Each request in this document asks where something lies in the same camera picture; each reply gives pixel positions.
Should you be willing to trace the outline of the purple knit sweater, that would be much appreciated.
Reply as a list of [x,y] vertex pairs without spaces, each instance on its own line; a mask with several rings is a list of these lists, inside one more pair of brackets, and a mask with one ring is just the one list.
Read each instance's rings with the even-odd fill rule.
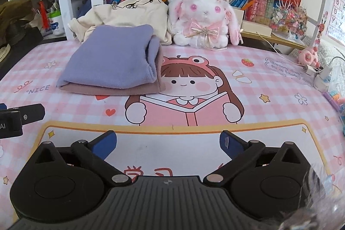
[[61,90],[84,95],[160,93],[163,53],[150,25],[97,27],[75,51],[57,81]]

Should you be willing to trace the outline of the pink checked cartoon desk mat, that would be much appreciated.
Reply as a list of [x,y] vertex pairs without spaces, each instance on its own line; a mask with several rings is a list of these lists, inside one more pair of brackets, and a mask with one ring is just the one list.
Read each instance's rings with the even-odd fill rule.
[[143,176],[206,176],[229,157],[219,135],[229,130],[268,147],[296,143],[318,171],[344,191],[344,135],[340,117],[301,68],[275,53],[229,47],[208,51],[163,47],[167,63],[161,95],[86,96],[58,89],[57,79],[78,49],[74,41],[40,45],[1,80],[7,107],[40,103],[42,121],[21,137],[1,141],[1,228],[16,220],[11,187],[43,141],[58,147],[115,131],[108,163],[132,180]]

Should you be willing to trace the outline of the cream wrist watch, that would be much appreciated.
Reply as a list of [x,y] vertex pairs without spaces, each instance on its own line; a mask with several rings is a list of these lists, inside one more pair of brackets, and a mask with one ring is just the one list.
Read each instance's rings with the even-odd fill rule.
[[11,50],[11,46],[9,44],[3,45],[0,48],[0,63],[8,56]]

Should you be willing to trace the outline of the olive brown garment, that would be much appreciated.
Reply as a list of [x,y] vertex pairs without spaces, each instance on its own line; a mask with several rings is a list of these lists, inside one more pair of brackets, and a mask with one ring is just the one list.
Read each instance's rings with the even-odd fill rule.
[[26,35],[25,26],[33,19],[31,0],[14,0],[1,4],[1,46],[16,45]]

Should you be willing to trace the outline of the white green-lid jar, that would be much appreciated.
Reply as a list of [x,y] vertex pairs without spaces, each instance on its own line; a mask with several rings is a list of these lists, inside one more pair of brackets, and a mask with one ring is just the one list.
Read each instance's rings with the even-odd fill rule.
[[53,34],[59,36],[65,33],[61,11],[56,10],[49,15],[50,26]]

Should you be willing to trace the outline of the white power strip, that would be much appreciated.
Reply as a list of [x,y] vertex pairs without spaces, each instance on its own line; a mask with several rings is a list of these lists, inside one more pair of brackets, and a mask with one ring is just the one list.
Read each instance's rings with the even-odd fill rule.
[[311,66],[304,67],[305,73],[311,76],[314,81],[314,88],[320,92],[327,92],[331,80],[331,72],[333,67],[329,64],[326,65],[323,69],[317,71]]

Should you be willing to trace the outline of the small pink pig toy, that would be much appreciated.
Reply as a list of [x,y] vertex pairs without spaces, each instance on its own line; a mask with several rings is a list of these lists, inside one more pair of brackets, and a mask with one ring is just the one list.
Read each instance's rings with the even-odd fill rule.
[[306,47],[303,50],[299,50],[298,64],[319,68],[320,62],[318,60],[318,48],[314,46]]

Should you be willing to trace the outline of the white pink plush bunny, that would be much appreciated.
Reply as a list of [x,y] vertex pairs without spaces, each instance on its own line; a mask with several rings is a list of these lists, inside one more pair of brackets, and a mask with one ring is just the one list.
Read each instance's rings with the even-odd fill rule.
[[225,0],[167,0],[174,44],[211,50],[242,43],[240,25]]

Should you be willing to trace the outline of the cream t-shirt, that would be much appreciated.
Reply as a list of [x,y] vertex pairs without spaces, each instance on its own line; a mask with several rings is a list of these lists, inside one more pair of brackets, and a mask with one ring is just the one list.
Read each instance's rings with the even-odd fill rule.
[[73,36],[83,43],[98,26],[136,27],[150,25],[162,45],[172,44],[168,30],[168,6],[162,0],[125,0],[91,8],[68,23]]

